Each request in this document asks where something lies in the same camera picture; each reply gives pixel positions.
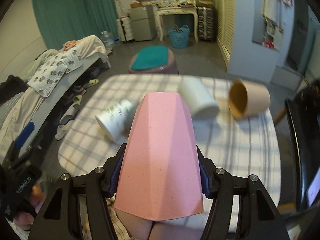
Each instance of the white vanity table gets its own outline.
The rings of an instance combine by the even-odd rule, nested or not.
[[[193,17],[194,17],[194,36],[195,36],[196,42],[198,42],[198,14],[197,14],[197,8],[195,6],[158,8],[156,10],[155,17],[156,17],[157,25],[159,26],[160,40],[163,41],[163,25],[162,25],[162,21],[161,21],[161,16],[162,15],[174,15],[174,14],[193,14]]]
[[[174,0],[176,3],[172,3],[171,5],[174,5],[175,7],[166,7],[162,6],[160,8],[157,8],[155,10],[155,19],[156,24],[159,27],[159,34],[160,34],[160,40],[163,41],[163,21],[162,21],[162,15],[175,15],[175,14],[193,14],[194,17],[194,35],[196,42],[198,42],[198,14],[197,14],[197,8],[196,8],[196,2],[194,0],[188,0],[188,3],[191,3],[190,6],[178,6],[178,1],[183,0]]]

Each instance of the slipper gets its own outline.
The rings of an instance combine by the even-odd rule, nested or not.
[[[83,88],[92,87],[98,83],[99,83],[99,79],[90,79],[87,84],[83,85]]]
[[[79,105],[78,104],[72,104],[69,109],[66,111],[66,113],[61,117],[60,124],[67,124],[71,119],[73,119],[76,114],[79,111]]]
[[[75,120],[74,119],[71,119],[69,122],[67,122],[67,124],[65,125],[62,125],[60,124],[58,126],[58,129],[57,129],[57,133],[56,135],[54,136],[58,141],[61,140],[68,132],[68,130],[71,128],[73,122]]]
[[[80,95],[84,95],[87,92],[83,86],[74,86],[72,91]]]
[[[77,96],[75,96],[75,97],[73,98],[73,103],[80,105],[81,100],[82,100],[82,96],[81,96],[81,95],[77,95]]]

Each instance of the table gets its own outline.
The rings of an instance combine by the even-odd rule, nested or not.
[[[196,42],[198,42],[198,13],[195,6],[190,7],[164,7],[157,8],[155,18],[157,25],[159,26],[160,37],[159,39],[163,41],[163,28],[161,24],[162,15],[173,15],[173,14],[193,14],[194,17],[194,36]]]
[[[107,141],[95,114],[127,98],[139,103],[147,92],[176,92],[181,75],[126,74],[106,80],[76,117],[59,149],[59,162],[71,175],[89,173],[114,156],[120,145],[127,141],[122,136],[116,143]],[[230,81],[200,77],[220,106],[214,120],[193,122],[196,142],[205,157],[217,167],[235,176],[259,176],[272,200],[277,205],[280,198],[280,154],[275,127],[270,111],[258,117],[235,121],[228,108]],[[236,231],[239,197],[234,197],[230,232]],[[204,197],[204,212],[165,223],[204,228],[212,200]]]

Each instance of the blue laundry basket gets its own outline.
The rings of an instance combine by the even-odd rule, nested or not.
[[[183,25],[181,27],[182,33],[177,33],[173,29],[170,29],[169,32],[169,37],[171,41],[171,46],[176,48],[176,49],[184,49],[188,46],[188,41],[189,41],[189,34],[190,30],[187,25]]]

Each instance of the bed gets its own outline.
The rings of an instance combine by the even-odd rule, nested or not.
[[[106,51],[102,41],[96,36],[91,35],[77,41],[76,48],[82,57],[81,67],[63,75],[51,92],[50,96],[47,98],[42,97],[32,87],[29,87],[8,114],[2,128],[0,129],[0,163],[3,162],[4,156],[9,149],[11,142],[17,138],[29,122],[33,122],[35,129],[21,148],[20,154],[23,154],[26,151],[26,148],[38,133],[53,107],[72,86],[72,84],[93,63],[100,58],[102,62],[107,62],[110,66],[108,61],[108,52]],[[34,74],[39,67],[39,65],[32,65],[28,70],[24,71],[21,78],[25,81],[31,79],[32,74]]]

